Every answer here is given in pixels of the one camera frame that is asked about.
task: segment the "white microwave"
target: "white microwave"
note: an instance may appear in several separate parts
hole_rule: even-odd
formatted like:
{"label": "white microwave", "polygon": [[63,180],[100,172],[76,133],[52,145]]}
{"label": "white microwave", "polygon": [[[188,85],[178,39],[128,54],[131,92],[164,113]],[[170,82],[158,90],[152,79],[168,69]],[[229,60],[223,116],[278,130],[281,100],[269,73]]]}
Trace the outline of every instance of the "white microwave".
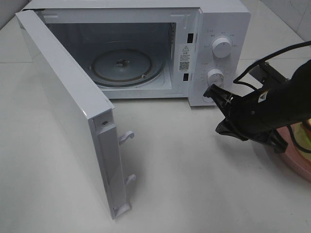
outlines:
{"label": "white microwave", "polygon": [[250,13],[238,0],[32,0],[17,13],[55,117],[112,218],[130,208],[109,99],[229,89]]}

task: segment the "white tabletop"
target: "white tabletop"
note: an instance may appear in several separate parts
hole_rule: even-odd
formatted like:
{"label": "white tabletop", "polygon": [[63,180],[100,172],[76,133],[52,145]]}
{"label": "white tabletop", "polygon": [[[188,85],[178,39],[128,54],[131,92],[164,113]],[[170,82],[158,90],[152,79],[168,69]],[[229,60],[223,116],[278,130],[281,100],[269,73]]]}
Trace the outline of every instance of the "white tabletop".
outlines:
{"label": "white tabletop", "polygon": [[[237,73],[302,40],[262,2],[252,13]],[[272,59],[283,75],[311,58],[303,48]],[[234,85],[233,92],[246,94]],[[53,118],[14,18],[0,31],[1,233],[303,233],[311,184],[260,144],[215,132],[216,107],[186,99],[114,100],[132,209],[112,220]]]}

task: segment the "warning label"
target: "warning label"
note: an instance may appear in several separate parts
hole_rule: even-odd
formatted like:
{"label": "warning label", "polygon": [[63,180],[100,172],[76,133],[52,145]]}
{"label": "warning label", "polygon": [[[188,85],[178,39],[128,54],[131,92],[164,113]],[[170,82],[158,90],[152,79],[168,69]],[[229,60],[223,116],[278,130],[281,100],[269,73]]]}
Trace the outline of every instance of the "warning label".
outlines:
{"label": "warning label", "polygon": [[191,57],[194,53],[192,44],[180,45],[179,50],[179,71],[190,72],[191,69]]}
{"label": "warning label", "polygon": [[185,46],[183,52],[189,52],[188,46]]}

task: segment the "control knob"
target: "control knob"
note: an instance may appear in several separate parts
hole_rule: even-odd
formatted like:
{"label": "control knob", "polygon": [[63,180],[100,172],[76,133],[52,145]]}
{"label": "control knob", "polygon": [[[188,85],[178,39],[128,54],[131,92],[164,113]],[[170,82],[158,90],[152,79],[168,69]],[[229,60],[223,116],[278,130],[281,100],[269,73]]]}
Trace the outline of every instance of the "control knob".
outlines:
{"label": "control knob", "polygon": [[213,54],[218,58],[227,57],[231,53],[232,43],[226,36],[218,37],[212,44]]}
{"label": "control knob", "polygon": [[224,74],[219,69],[212,69],[207,73],[207,83],[209,86],[215,84],[218,87],[224,86]]}

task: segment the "microwave door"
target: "microwave door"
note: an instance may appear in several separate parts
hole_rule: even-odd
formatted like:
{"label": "microwave door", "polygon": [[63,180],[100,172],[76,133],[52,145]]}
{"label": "microwave door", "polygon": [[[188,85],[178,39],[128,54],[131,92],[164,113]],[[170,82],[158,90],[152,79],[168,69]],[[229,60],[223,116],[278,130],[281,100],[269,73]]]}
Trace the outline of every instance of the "microwave door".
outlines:
{"label": "microwave door", "polygon": [[115,218],[130,208],[119,144],[134,135],[128,132],[118,138],[112,103],[38,15],[29,10],[16,16],[55,119]]}

